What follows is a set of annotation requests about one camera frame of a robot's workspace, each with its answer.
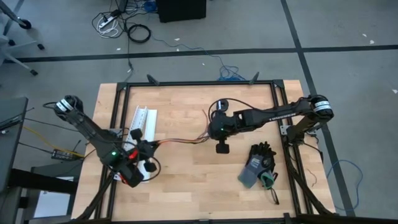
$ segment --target white paper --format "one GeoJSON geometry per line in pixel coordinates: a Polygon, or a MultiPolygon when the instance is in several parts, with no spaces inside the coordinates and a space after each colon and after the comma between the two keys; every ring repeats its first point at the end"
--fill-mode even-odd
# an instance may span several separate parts
{"type": "MultiPolygon", "coordinates": [[[[73,177],[58,178],[73,181],[73,177]]],[[[66,215],[68,212],[69,199],[69,194],[48,192],[44,190],[40,191],[34,218],[66,215]]]]}

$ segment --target white object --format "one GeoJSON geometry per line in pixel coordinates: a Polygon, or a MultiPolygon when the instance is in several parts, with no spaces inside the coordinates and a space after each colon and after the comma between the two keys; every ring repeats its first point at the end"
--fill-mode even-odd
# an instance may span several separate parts
{"type": "MultiPolygon", "coordinates": [[[[145,124],[145,140],[146,141],[153,141],[155,140],[155,130],[156,130],[156,117],[157,117],[157,110],[148,110],[147,114],[147,122],[145,124]]],[[[147,172],[144,167],[144,161],[140,161],[138,163],[138,169],[141,171],[141,174],[144,176],[144,180],[150,178],[150,172],[147,172]]]]}
{"type": "MultiPolygon", "coordinates": [[[[131,142],[133,144],[137,144],[135,140],[132,139],[130,135],[130,131],[134,129],[141,129],[141,131],[144,129],[144,124],[145,124],[145,119],[147,118],[147,113],[148,109],[145,107],[144,109],[139,108],[137,106],[136,112],[134,113],[134,118],[131,121],[130,129],[129,129],[129,134],[127,135],[126,142],[131,142]]],[[[123,149],[128,151],[133,148],[132,144],[124,144],[123,149]]]]}
{"type": "Polygon", "coordinates": [[[102,38],[110,38],[110,37],[114,37],[119,33],[119,30],[117,29],[119,22],[118,20],[115,19],[115,17],[109,17],[107,22],[103,22],[104,18],[100,17],[100,19],[98,20],[97,26],[96,26],[96,30],[97,33],[100,37],[102,38]],[[108,23],[110,23],[111,21],[113,21],[111,28],[107,29],[107,30],[102,30],[102,28],[104,26],[106,26],[108,23]],[[105,34],[108,34],[110,32],[114,32],[114,34],[107,36],[105,34]]]}
{"type": "Polygon", "coordinates": [[[109,23],[111,23],[113,20],[115,19],[115,17],[110,16],[109,18],[107,18],[106,22],[102,22],[98,27],[100,29],[102,29],[104,26],[108,25],[109,23]]]}
{"type": "MultiPolygon", "coordinates": [[[[131,121],[129,134],[127,135],[126,142],[131,142],[133,144],[137,144],[137,141],[132,139],[132,137],[130,135],[130,131],[137,129],[137,128],[141,129],[141,131],[144,129],[144,124],[145,124],[145,120],[147,118],[147,113],[148,113],[147,107],[145,107],[144,109],[141,109],[139,106],[137,106],[136,112],[134,113],[134,117],[131,121]]],[[[133,148],[132,144],[124,143],[124,145],[123,145],[123,149],[126,151],[131,150],[132,148],[133,148]]],[[[143,174],[144,178],[145,178],[145,176],[150,175],[145,170],[144,164],[143,163],[141,164],[141,162],[138,163],[138,169],[140,170],[141,174],[143,174]]],[[[113,179],[120,180],[120,177],[115,174],[113,179]]]]}
{"type": "MultiPolygon", "coordinates": [[[[73,177],[58,178],[73,181],[73,177]]],[[[48,192],[44,190],[40,191],[34,218],[67,215],[69,199],[69,194],[48,192]]]]}

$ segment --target chair leg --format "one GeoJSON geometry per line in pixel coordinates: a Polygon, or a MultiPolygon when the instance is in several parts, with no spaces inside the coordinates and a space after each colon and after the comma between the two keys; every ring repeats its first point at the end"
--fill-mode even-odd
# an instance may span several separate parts
{"type": "Polygon", "coordinates": [[[15,46],[8,47],[7,51],[17,50],[17,49],[19,49],[21,47],[25,47],[25,46],[36,44],[36,43],[37,43],[37,41],[35,40],[35,41],[24,43],[24,44],[18,44],[18,45],[15,45],[15,46]]]}
{"type": "Polygon", "coordinates": [[[37,75],[37,74],[38,74],[35,70],[31,69],[29,66],[27,66],[27,65],[25,65],[24,63],[20,62],[18,59],[14,58],[10,53],[5,52],[5,51],[3,51],[2,53],[3,53],[3,54],[6,56],[6,58],[8,58],[9,60],[12,60],[13,62],[17,63],[18,65],[20,65],[20,66],[22,66],[22,67],[28,69],[32,75],[37,75]]]}

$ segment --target metal clamp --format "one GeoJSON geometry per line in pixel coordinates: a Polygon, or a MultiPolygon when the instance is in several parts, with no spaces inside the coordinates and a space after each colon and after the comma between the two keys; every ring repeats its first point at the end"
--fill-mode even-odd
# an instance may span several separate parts
{"type": "MultiPolygon", "coordinates": [[[[291,126],[291,125],[281,125],[281,126],[279,126],[280,134],[283,135],[283,136],[287,135],[287,129],[288,129],[290,126],[291,126]]],[[[306,133],[309,134],[309,135],[313,135],[313,134],[317,134],[317,131],[316,131],[316,130],[307,131],[306,133]]]]}

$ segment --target gray floor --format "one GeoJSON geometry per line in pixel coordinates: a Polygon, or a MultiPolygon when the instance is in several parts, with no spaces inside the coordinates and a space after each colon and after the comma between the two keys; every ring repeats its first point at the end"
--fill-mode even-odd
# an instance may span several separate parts
{"type": "MultiPolygon", "coordinates": [[[[11,7],[16,5],[15,1],[6,2],[11,7]]],[[[370,45],[371,40],[373,45],[398,44],[397,1],[287,2],[303,47],[365,46],[370,45]]],[[[119,39],[102,39],[90,24],[97,13],[108,10],[109,4],[110,0],[25,0],[19,15],[29,19],[34,29],[25,31],[13,24],[8,36],[19,43],[32,37],[39,39],[46,51],[32,47],[15,56],[126,53],[125,35],[119,39]]],[[[149,26],[157,38],[171,44],[183,43],[210,50],[294,47],[279,0],[208,1],[206,19],[161,24],[157,15],[145,15],[137,16],[133,21],[149,26]]],[[[170,51],[176,49],[154,40],[142,45],[131,44],[132,53],[170,51]]],[[[239,73],[245,78],[251,78],[259,71],[261,79],[298,79],[305,94],[309,94],[296,53],[221,57],[225,64],[238,66],[239,73]]],[[[339,159],[353,161],[364,174],[356,215],[398,218],[395,196],[395,186],[398,185],[395,172],[398,95],[392,91],[398,89],[398,50],[307,53],[305,57],[317,92],[329,97],[335,111],[329,128],[339,159]]],[[[221,66],[217,59],[207,56],[134,58],[132,63],[135,72],[131,82],[145,82],[148,73],[160,81],[216,80],[221,66]]],[[[92,115],[100,83],[121,82],[129,70],[126,59],[35,62],[29,66],[37,70],[39,76],[32,77],[15,64],[6,63],[0,67],[0,98],[26,96],[29,107],[35,107],[27,117],[64,126],[63,121],[52,111],[43,109],[41,104],[73,94],[84,101],[86,113],[92,115]]],[[[82,139],[79,134],[62,129],[30,121],[25,124],[64,148],[72,148],[82,139]]],[[[21,141],[48,149],[31,133],[23,132],[21,141]]],[[[83,148],[80,145],[78,151],[83,152],[83,148]]],[[[322,138],[320,149],[326,152],[322,138]]],[[[32,166],[55,162],[45,154],[20,146],[14,166],[29,170],[32,166]]],[[[330,166],[326,154],[325,170],[330,166]]],[[[347,164],[341,166],[355,204],[358,171],[347,164]]],[[[342,207],[333,175],[330,188],[335,204],[342,207]]]]}

